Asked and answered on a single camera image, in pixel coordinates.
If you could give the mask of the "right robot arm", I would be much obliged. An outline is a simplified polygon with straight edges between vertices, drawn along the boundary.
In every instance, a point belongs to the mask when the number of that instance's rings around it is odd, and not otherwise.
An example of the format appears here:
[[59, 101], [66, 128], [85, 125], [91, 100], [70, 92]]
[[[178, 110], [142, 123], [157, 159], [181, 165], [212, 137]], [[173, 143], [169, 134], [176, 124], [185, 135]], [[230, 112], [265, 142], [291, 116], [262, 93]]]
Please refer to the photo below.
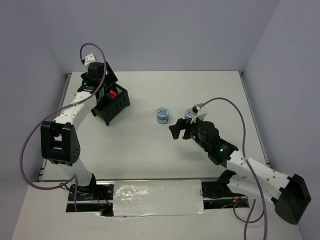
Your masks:
[[248, 192], [257, 190], [265, 200], [273, 203], [275, 213], [282, 220], [292, 225], [299, 223], [312, 200], [303, 177], [298, 174], [289, 176], [252, 158], [245, 158], [235, 145], [220, 137], [219, 130], [210, 121], [192, 122], [180, 118], [168, 128], [175, 140], [184, 131], [184, 140], [195, 141], [215, 165], [224, 167], [231, 174], [231, 179], [225, 178], [217, 184], [221, 195], [230, 195], [235, 185]]

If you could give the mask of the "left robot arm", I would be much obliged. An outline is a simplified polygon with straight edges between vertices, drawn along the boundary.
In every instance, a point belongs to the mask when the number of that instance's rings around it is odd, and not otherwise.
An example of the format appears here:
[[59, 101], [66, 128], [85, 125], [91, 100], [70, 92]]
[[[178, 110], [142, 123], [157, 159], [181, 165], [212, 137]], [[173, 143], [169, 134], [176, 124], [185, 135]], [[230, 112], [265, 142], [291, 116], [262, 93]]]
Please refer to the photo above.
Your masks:
[[70, 177], [74, 192], [91, 200], [97, 196], [96, 178], [80, 159], [81, 146], [77, 130], [86, 116], [102, 101], [106, 89], [115, 83], [113, 70], [107, 62], [86, 63], [82, 83], [70, 107], [65, 106], [53, 121], [40, 126], [41, 154], [59, 166]]

